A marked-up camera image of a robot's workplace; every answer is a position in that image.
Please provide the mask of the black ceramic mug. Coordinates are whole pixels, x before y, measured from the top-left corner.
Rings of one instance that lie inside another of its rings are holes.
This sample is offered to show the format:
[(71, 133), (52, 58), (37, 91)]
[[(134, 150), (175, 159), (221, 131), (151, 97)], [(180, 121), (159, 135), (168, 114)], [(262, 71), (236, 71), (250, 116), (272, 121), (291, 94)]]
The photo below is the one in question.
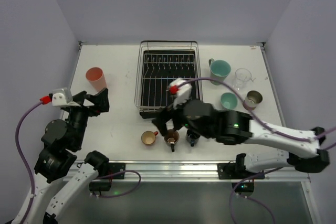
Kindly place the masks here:
[(175, 146), (180, 139), (178, 131), (170, 129), (164, 136), (165, 143), (171, 148), (171, 152), (175, 152)]

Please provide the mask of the blue ceramic mug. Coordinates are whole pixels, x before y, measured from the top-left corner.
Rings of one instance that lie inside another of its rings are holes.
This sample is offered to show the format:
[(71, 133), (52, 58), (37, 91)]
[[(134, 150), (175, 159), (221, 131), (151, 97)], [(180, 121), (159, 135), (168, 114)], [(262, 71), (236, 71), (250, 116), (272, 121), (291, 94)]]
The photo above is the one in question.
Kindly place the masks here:
[(197, 134), (197, 133), (195, 133), (195, 132), (193, 132), (191, 130), (187, 130), (187, 132), (186, 132), (186, 140), (187, 140), (187, 142), (189, 143), (189, 145), (191, 147), (194, 147), (197, 144), (197, 142), (198, 142), (199, 139), (200, 139), (200, 135), (199, 134)]

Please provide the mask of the red orange glazed cup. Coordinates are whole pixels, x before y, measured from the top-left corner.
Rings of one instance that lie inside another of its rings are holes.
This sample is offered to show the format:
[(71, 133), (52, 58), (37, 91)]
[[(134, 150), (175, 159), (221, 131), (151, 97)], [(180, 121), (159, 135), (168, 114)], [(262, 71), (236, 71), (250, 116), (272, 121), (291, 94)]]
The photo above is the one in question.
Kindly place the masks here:
[(156, 141), (156, 136), (158, 135), (158, 131), (145, 131), (141, 135), (141, 142), (144, 145), (150, 146), (153, 145)]

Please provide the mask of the pink plastic tumbler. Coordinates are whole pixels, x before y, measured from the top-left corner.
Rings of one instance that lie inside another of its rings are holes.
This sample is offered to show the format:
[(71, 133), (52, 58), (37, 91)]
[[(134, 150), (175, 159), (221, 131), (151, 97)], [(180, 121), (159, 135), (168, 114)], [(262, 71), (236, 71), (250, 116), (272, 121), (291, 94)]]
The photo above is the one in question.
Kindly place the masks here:
[(97, 92), (107, 87), (103, 70), (99, 67), (93, 67), (87, 70), (86, 79)]

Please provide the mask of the small mint green cup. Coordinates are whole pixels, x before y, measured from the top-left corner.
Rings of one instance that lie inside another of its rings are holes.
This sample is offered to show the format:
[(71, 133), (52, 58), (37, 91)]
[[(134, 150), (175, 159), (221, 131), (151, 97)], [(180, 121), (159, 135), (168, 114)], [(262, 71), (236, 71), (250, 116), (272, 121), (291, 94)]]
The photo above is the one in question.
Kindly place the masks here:
[(238, 99), (234, 93), (223, 93), (220, 97), (220, 104), (225, 110), (234, 110), (238, 105)]

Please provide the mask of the tall mint green mug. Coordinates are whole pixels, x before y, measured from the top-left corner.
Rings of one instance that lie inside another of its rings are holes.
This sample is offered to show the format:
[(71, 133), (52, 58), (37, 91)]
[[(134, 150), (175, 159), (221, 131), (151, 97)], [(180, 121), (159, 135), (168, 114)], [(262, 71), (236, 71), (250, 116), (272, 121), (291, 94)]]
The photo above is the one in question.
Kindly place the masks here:
[(208, 60), (210, 69), (211, 83), (218, 86), (218, 81), (224, 81), (231, 72), (231, 65), (224, 60), (214, 60), (213, 58)]

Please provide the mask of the clear glass tumbler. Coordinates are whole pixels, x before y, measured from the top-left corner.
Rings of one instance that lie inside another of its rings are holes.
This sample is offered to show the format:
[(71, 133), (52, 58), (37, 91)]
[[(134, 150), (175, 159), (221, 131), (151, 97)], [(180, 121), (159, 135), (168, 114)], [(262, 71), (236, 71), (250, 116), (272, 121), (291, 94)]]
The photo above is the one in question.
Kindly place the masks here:
[(239, 68), (235, 72), (233, 87), (237, 90), (242, 89), (252, 78), (251, 72), (245, 68)]

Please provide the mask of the white and brown cup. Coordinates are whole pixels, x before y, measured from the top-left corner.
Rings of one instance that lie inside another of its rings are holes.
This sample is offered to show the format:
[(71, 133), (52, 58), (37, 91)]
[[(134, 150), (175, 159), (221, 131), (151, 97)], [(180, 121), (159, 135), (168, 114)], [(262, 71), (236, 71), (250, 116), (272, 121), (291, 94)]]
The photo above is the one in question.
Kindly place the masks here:
[(251, 90), (246, 94), (246, 97), (243, 101), (243, 107), (248, 111), (252, 111), (256, 107), (258, 107), (258, 105), (262, 103), (262, 101), (263, 96), (261, 95), (261, 93), (256, 90)]

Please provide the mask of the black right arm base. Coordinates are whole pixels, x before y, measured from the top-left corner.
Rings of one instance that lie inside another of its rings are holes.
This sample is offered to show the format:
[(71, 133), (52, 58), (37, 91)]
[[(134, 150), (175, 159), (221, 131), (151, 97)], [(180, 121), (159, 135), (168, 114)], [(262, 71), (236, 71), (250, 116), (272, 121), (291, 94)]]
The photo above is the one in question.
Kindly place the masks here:
[[(239, 165), (236, 165), (235, 162), (229, 161), (226, 163), (218, 163), (217, 164), (217, 174), (218, 179), (221, 180), (242, 180), (256, 173), (252, 173), (246, 171), (245, 168), (239, 170)], [(258, 174), (257, 177), (253, 179), (248, 179), (240, 183), (237, 188), (234, 190), (235, 193), (242, 196), (251, 196), (255, 190), (255, 179), (264, 179), (265, 176), (263, 174)]]

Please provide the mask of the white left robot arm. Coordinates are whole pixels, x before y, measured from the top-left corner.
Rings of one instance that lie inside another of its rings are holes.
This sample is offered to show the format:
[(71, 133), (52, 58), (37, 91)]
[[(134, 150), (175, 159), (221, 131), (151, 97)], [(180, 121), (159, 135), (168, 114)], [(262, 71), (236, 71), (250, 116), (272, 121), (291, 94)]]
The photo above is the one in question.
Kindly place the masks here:
[(26, 112), (18, 122), (15, 136), (26, 116), (40, 105), (51, 103), (68, 112), (65, 120), (50, 121), (45, 127), (41, 141), (44, 148), (39, 153), (34, 169), (30, 169), (22, 152), (19, 140), (15, 140), (18, 153), (28, 171), (30, 192), (12, 223), (42, 223), (46, 216), (56, 219), (61, 208), (99, 175), (105, 175), (109, 159), (98, 151), (88, 153), (82, 169), (61, 190), (58, 186), (76, 161), (75, 152), (81, 150), (87, 122), (90, 117), (99, 116), (110, 109), (108, 88), (97, 94), (81, 91), (72, 95), (67, 88), (54, 90), (40, 98), (39, 102)]

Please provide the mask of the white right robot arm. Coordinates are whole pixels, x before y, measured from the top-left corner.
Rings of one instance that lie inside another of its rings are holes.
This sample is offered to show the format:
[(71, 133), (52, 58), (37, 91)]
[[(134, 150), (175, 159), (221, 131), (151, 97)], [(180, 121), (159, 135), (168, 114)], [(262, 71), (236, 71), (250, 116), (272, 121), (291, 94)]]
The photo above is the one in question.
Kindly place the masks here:
[(330, 165), (329, 153), (320, 148), (324, 129), (301, 131), (257, 121), (251, 115), (235, 110), (217, 110), (210, 103), (188, 100), (180, 105), (159, 109), (152, 123), (162, 136), (168, 134), (167, 122), (173, 129), (182, 127), (224, 145), (256, 144), (271, 147), (266, 154), (240, 154), (235, 171), (260, 174), (269, 169), (293, 167), (303, 173), (320, 173)]

